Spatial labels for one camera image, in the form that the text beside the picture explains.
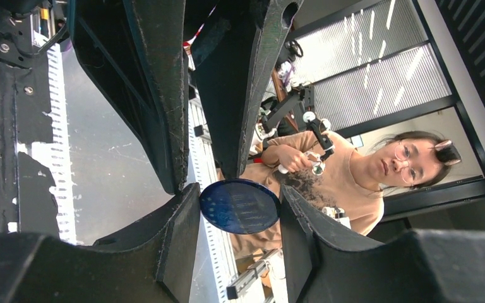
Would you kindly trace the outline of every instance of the neck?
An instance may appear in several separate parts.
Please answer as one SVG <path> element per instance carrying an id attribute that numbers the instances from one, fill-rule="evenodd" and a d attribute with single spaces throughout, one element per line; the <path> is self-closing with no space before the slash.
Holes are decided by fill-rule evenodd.
<path id="1" fill-rule="evenodd" d="M 350 159 L 350 172 L 354 181 L 365 189 L 370 191 L 379 191 L 380 185 L 378 181 L 374 180 L 369 174 L 370 156 L 362 156 L 359 154 L 352 154 Z"/>

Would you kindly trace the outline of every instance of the blue disc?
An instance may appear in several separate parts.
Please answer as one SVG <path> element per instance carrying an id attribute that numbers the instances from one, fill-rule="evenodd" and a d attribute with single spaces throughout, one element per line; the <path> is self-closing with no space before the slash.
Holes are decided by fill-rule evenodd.
<path id="1" fill-rule="evenodd" d="M 200 195 L 203 216 L 215 227 L 232 234 L 262 232 L 280 218 L 280 200 L 265 186 L 244 179 L 209 185 Z"/>

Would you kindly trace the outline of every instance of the nose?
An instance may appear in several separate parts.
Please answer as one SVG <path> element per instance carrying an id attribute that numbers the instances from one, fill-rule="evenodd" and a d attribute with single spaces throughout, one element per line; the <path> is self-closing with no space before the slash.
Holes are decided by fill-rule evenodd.
<path id="1" fill-rule="evenodd" d="M 403 168 L 410 166 L 410 163 L 407 160 L 402 161 L 399 159 L 393 159 L 392 163 L 395 172 L 400 172 Z"/>

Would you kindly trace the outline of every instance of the mouth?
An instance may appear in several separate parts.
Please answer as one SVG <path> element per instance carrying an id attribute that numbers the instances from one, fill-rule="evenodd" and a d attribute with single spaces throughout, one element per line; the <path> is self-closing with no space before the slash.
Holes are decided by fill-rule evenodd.
<path id="1" fill-rule="evenodd" d="M 386 164 L 386 162 L 384 162 L 384 160 L 382 160 L 382 167 L 384 169 L 384 175 L 388 175 L 388 173 L 389 173 L 390 170 L 389 170 L 389 167 Z"/>

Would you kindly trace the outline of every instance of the metal screw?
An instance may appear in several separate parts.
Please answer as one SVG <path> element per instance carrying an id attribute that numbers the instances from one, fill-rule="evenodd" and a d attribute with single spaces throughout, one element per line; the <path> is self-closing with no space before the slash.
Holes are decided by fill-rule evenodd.
<path id="1" fill-rule="evenodd" d="M 8 44 L 6 43 L 3 43 L 0 45 L 0 51 L 7 53 L 8 51 L 10 51 L 10 46 L 8 46 Z"/>
<path id="2" fill-rule="evenodd" d="M 32 89 L 32 87 L 26 86 L 25 87 L 25 93 L 30 96 L 34 93 L 34 90 Z"/>

